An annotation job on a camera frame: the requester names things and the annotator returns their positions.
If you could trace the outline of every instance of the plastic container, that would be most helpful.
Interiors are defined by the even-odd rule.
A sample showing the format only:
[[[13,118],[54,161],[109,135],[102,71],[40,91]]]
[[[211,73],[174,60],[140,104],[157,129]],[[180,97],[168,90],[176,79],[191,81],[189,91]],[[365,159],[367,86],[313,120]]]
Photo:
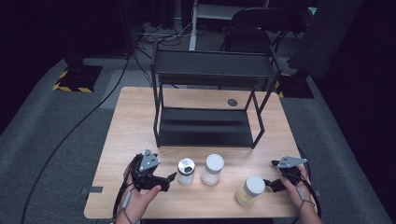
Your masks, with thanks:
[[[219,175],[224,167],[224,159],[218,154],[211,154],[206,158],[205,169],[202,171],[201,180],[208,186],[219,183]]]
[[[195,163],[191,159],[185,158],[181,160],[178,165],[177,180],[180,185],[188,186],[194,179]]]
[[[235,193],[235,199],[243,206],[251,206],[254,204],[257,196],[265,190],[264,180],[257,175],[251,175]]]

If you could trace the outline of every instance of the black chair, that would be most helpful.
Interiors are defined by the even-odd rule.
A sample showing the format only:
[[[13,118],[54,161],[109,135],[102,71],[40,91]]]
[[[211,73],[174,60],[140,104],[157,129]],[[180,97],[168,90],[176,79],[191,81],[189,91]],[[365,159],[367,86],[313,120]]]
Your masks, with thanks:
[[[270,46],[279,43],[290,27],[290,14],[285,8],[250,7],[235,15],[225,30],[221,50],[271,53]],[[267,32],[277,34],[271,41]]]
[[[289,32],[292,32],[297,40],[296,34],[304,33],[314,14],[309,10],[310,7],[318,7],[320,0],[271,0],[268,7],[284,8],[289,12],[291,24]]]

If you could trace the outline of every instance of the jar lid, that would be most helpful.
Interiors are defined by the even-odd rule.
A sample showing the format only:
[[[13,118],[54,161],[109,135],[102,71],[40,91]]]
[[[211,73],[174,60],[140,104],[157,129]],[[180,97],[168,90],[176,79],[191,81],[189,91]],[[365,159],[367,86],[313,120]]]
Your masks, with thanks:
[[[248,195],[256,197],[265,190],[265,182],[258,175],[251,175],[245,181],[245,191]]]
[[[177,168],[181,175],[191,175],[195,170],[195,163],[193,160],[185,158],[178,163]]]
[[[211,154],[206,158],[206,170],[210,174],[216,175],[220,173],[223,167],[224,167],[224,159],[220,155]]]

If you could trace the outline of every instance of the metal rack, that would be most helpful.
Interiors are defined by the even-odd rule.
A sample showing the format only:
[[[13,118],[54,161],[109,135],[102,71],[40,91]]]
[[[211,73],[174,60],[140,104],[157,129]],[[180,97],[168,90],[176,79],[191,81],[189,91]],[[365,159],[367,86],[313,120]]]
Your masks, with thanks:
[[[264,134],[262,110],[281,74],[275,52],[271,55],[224,51],[159,49],[151,58],[152,88],[156,116],[154,134],[160,146],[206,146],[254,148]],[[255,90],[271,80],[259,104]],[[250,87],[244,109],[186,108],[167,106],[163,85]],[[261,131],[253,140],[247,110],[253,101]]]

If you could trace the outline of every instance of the human hand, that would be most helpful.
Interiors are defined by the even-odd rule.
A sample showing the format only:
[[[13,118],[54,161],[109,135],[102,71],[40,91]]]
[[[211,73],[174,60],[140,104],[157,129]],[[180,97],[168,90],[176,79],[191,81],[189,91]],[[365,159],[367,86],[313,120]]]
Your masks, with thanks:
[[[149,192],[146,194],[141,194],[137,189],[134,188],[134,185],[132,184],[132,176],[131,174],[128,173],[128,167],[125,169],[124,176],[127,176],[127,186],[126,190],[124,191],[122,198],[120,200],[120,207],[119,207],[119,214],[117,215],[116,218],[116,223],[117,224],[135,224],[137,221],[139,221],[142,216],[145,214],[149,203],[157,196],[157,194],[161,191],[161,186],[158,185],[154,188],[152,188]],[[124,204],[125,198],[128,194],[128,192],[131,191],[131,198],[129,199],[129,202],[127,203],[126,207],[124,208],[124,211],[121,211],[122,205]]]
[[[297,168],[301,172],[302,179],[309,182],[306,177],[306,170],[304,167],[297,166]],[[311,202],[312,195],[306,185],[300,181],[296,186],[294,186],[285,176],[281,176],[280,181],[288,190],[289,198],[298,209],[302,222],[304,224],[321,224],[322,221],[315,210],[314,204]]]
[[[304,167],[297,166],[297,168],[300,170],[302,178],[308,181],[306,170],[304,169]],[[285,176],[281,176],[280,181],[288,190],[290,200],[297,208],[301,206],[303,202],[303,198],[307,201],[311,201],[311,193],[309,192],[308,188],[302,181],[298,182],[296,186],[291,184],[291,182]]]

